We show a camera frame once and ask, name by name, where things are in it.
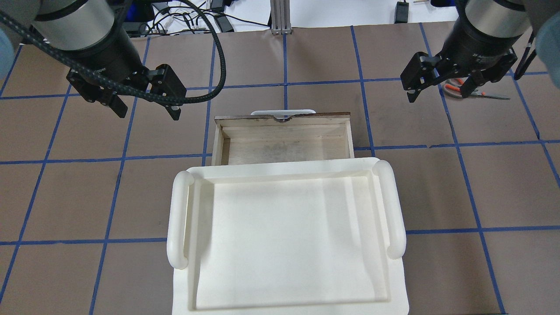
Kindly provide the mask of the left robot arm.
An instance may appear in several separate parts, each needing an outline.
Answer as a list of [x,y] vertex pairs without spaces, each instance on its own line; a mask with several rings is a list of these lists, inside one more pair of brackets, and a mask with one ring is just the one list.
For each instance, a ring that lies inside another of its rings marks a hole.
[[1,12],[95,74],[151,95],[184,97],[169,65],[140,60],[119,14],[105,0],[3,0]]

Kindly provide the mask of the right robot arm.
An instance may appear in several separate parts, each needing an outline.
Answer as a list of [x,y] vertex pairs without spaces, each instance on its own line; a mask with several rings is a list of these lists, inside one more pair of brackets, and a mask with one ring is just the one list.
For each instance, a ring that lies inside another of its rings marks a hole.
[[464,78],[468,98],[488,82],[500,81],[518,60],[514,44],[528,30],[536,55],[559,86],[559,2],[557,0],[457,0],[458,19],[435,56],[417,52],[400,75],[409,102],[448,79]]

